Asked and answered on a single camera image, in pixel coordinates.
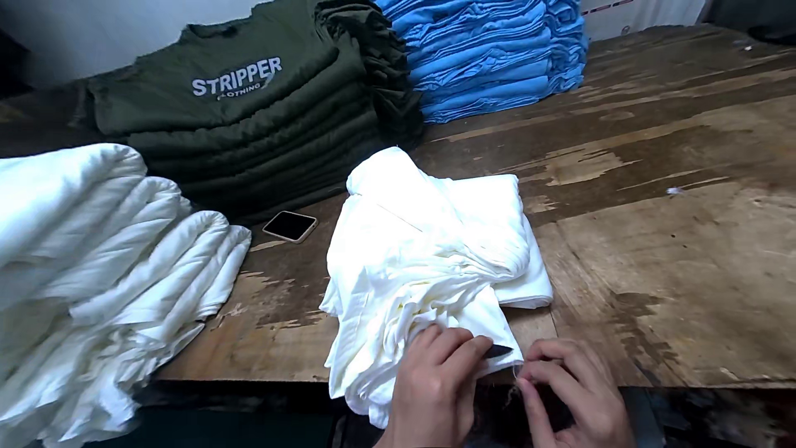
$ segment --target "wrinkled fabric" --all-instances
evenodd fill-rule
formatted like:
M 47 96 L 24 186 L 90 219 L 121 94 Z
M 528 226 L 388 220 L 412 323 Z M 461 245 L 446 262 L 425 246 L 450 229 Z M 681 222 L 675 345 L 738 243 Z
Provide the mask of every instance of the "wrinkled fabric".
M 536 103 L 583 81 L 578 0 L 378 0 L 406 40 L 427 123 Z
M 434 323 L 513 348 L 479 375 L 522 364 L 500 305 L 545 306 L 552 288 L 517 176 L 436 179 L 391 147 L 346 186 L 320 307 L 340 321 L 326 360 L 330 396 L 386 427 L 401 356 Z
M 251 232 L 131 147 L 0 159 L 0 446 L 126 433 L 132 388 L 232 291 Z

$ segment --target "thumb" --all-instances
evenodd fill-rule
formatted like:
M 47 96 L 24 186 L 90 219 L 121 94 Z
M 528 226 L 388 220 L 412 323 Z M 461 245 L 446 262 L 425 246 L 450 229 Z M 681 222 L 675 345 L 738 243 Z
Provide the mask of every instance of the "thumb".
M 525 378 L 517 379 L 517 386 L 522 392 L 525 403 L 525 414 L 528 416 L 528 428 L 534 448 L 555 448 L 556 436 L 550 427 L 550 418 L 544 409 L 542 398 L 537 389 Z

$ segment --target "worn wooden surface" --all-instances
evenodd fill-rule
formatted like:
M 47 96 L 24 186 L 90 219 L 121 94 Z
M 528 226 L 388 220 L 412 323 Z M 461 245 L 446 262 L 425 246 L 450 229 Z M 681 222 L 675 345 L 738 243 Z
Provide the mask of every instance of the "worn wooden surface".
M 583 87 L 431 127 L 412 157 L 520 178 L 556 291 L 505 309 L 521 345 L 589 340 L 623 385 L 789 387 L 794 145 L 796 52 L 705 26 L 595 43 Z M 320 224 L 301 245 L 255 228 L 229 302 L 158 377 L 326 380 L 337 323 L 318 304 L 344 199 L 303 210 Z

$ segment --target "small knife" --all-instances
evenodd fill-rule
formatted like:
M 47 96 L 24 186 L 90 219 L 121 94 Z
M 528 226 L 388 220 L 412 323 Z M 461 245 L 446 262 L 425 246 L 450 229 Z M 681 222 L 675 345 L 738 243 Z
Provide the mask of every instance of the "small knife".
M 505 345 L 498 345 L 492 344 L 489 350 L 486 351 L 484 354 L 484 360 L 491 360 L 492 358 L 497 358 L 498 356 L 503 356 L 506 353 L 510 353 L 513 349 L 511 347 L 506 347 Z

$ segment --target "hand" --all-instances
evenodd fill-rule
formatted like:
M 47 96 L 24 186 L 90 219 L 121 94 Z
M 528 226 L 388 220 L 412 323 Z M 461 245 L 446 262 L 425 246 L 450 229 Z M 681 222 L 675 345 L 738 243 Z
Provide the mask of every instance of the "hand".
M 475 375 L 492 347 L 464 328 L 420 332 L 400 362 L 387 429 L 374 448 L 460 446 L 473 426 Z
M 565 370 L 557 362 L 562 360 Z M 574 340 L 538 340 L 525 354 L 517 386 L 535 448 L 633 448 L 625 403 L 602 358 Z M 539 393 L 531 382 L 549 384 L 575 417 L 575 425 L 553 434 Z

